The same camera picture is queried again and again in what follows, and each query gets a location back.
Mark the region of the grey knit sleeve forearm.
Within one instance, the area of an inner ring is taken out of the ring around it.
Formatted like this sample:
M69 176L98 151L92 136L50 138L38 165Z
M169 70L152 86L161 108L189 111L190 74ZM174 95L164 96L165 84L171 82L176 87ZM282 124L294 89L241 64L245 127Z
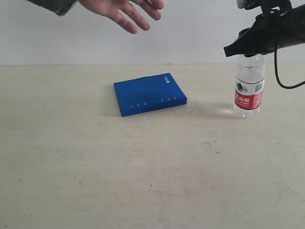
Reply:
M39 7L43 7L58 16L64 16L77 2L76 0L28 0Z

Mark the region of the person's open hand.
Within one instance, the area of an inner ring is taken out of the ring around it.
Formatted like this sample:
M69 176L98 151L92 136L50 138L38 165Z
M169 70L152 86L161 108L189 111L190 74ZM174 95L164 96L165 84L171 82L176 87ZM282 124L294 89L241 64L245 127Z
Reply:
M81 0L79 3L87 10L112 20L131 34L136 34L138 29L150 29L150 24L134 4L156 21L161 19L160 10L164 8L163 0Z

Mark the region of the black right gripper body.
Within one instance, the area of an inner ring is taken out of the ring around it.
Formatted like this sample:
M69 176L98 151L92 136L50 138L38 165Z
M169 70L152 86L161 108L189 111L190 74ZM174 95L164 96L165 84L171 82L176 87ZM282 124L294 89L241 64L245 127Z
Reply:
M305 6L282 14L273 12L267 19L257 16L250 29L248 54L269 54L278 49L304 44Z

